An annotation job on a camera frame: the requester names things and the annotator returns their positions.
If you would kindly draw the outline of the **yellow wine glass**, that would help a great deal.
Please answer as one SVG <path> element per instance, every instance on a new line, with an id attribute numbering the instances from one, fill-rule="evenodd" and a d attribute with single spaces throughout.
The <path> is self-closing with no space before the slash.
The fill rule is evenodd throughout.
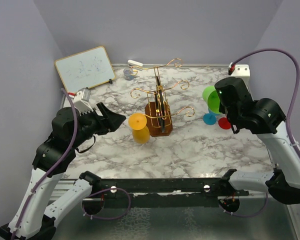
<path id="1" fill-rule="evenodd" d="M 128 119 L 128 125 L 132 129 L 133 140 L 138 144 L 145 144 L 150 139 L 150 131 L 147 127 L 147 118 L 142 113 L 134 113 Z"/>

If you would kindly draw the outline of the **blue wine glass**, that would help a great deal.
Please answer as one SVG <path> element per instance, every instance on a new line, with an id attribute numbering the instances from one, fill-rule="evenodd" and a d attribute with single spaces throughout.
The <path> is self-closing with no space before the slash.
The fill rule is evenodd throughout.
<path id="1" fill-rule="evenodd" d="M 203 115 L 202 120 L 206 125 L 212 126 L 218 122 L 220 116 L 221 113 L 213 112 L 210 108 L 208 108 L 208 113 Z"/>

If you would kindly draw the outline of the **green wine glass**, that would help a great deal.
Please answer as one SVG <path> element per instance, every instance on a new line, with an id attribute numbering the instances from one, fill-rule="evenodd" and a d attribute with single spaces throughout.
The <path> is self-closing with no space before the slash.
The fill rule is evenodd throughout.
<path id="1" fill-rule="evenodd" d="M 220 114 L 220 99 L 213 85 L 208 86 L 203 90 L 202 98 L 206 102 L 209 110 L 215 114 Z"/>

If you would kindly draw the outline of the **red wine glass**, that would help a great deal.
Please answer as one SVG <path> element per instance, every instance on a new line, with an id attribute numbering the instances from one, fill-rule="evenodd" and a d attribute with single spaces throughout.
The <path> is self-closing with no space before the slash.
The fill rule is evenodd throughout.
<path id="1" fill-rule="evenodd" d="M 218 125 L 220 128 L 224 129 L 224 130 L 229 130 L 231 129 L 231 124 L 229 123 L 228 119 L 226 117 L 221 117 L 218 120 Z"/>

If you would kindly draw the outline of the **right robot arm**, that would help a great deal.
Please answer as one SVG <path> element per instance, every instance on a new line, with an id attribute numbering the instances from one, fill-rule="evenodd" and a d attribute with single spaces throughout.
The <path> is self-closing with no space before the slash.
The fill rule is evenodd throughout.
<path id="1" fill-rule="evenodd" d="M 273 171 L 256 173 L 229 170 L 219 189 L 230 196 L 237 190 L 270 194 L 285 205 L 300 204 L 300 148 L 288 128 L 288 119 L 277 102 L 270 98 L 252 99 L 244 81 L 226 77 L 215 90 L 234 134 L 249 130 L 267 147 Z"/>

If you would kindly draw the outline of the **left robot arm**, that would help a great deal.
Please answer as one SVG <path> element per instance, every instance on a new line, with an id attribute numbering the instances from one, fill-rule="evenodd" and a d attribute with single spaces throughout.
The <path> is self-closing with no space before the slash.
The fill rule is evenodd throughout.
<path id="1" fill-rule="evenodd" d="M 103 103 L 81 113 L 74 106 L 61 108 L 52 120 L 52 132 L 36 150 L 30 182 L 17 213 L 10 223 L 0 227 L 5 240 L 50 240 L 62 219 L 84 197 L 96 197 L 101 190 L 100 177 L 84 172 L 78 181 L 54 203 L 51 195 L 74 160 L 81 144 L 96 135 L 115 132 L 126 120 Z"/>

